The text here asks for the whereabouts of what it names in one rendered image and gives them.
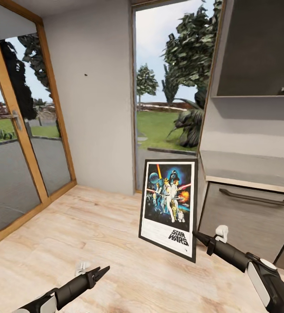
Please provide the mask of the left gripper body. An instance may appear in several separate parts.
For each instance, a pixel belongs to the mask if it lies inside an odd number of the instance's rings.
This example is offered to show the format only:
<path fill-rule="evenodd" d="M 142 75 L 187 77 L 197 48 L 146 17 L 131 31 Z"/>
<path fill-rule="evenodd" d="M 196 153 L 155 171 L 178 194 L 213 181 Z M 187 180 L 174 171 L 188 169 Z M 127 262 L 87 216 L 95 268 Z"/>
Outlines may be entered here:
<path fill-rule="evenodd" d="M 69 281 L 67 284 L 70 289 L 70 295 L 71 295 L 70 302 L 72 302 L 74 299 L 76 299 L 86 290 L 92 289 L 95 286 L 91 271 L 75 277 L 74 279 Z"/>

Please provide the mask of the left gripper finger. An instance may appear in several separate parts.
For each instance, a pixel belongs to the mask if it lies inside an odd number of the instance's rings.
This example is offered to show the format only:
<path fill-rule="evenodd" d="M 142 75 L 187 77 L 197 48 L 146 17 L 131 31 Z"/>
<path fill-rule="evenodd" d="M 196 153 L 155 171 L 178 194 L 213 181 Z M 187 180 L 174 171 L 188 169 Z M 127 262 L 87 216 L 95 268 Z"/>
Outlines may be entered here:
<path fill-rule="evenodd" d="M 105 273 L 110 269 L 110 266 L 102 269 L 102 270 L 99 270 L 98 272 L 94 273 L 93 275 L 93 280 L 94 280 L 94 285 L 97 284 L 97 281 L 102 278 L 103 275 L 105 275 Z"/>
<path fill-rule="evenodd" d="M 98 272 L 99 270 L 100 270 L 100 266 L 95 268 L 95 269 L 93 269 L 93 270 L 91 270 L 92 276 L 94 275 L 94 273 Z"/>

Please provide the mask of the poster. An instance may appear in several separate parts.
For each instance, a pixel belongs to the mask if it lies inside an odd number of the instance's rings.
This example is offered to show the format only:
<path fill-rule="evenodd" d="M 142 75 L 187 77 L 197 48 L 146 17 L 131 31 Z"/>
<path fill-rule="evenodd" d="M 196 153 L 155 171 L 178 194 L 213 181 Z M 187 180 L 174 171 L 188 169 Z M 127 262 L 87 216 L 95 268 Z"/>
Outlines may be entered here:
<path fill-rule="evenodd" d="M 138 237 L 196 263 L 198 159 L 146 159 Z"/>

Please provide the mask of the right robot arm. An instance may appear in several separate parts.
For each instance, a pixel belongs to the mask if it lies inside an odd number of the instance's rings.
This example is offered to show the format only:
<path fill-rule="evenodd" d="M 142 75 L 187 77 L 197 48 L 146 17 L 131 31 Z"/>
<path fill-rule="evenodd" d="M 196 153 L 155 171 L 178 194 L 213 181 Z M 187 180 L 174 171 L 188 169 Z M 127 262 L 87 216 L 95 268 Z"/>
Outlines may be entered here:
<path fill-rule="evenodd" d="M 198 231 L 192 231 L 192 234 L 208 247 L 207 254 L 210 256 L 214 253 L 243 273 L 247 270 L 250 280 L 269 313 L 284 313 L 284 282 L 276 266 L 250 252 L 245 254 L 227 243 L 228 227 L 226 225 L 220 225 L 214 237 Z"/>

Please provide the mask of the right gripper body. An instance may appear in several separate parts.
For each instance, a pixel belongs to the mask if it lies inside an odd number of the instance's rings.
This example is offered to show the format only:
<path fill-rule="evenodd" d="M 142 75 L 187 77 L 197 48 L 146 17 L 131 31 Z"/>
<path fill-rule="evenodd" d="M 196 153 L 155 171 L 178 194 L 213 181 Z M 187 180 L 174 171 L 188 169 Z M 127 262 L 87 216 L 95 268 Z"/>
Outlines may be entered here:
<path fill-rule="evenodd" d="M 212 254 L 218 255 L 223 260 L 227 261 L 228 263 L 232 264 L 233 258 L 235 256 L 235 252 L 237 250 L 236 247 L 230 245 L 229 243 L 224 243 L 221 240 L 216 240 L 215 238 L 218 235 L 216 234 L 209 243 L 209 248 L 207 249 L 207 254 L 212 256 Z M 233 265 L 233 264 L 232 264 Z"/>

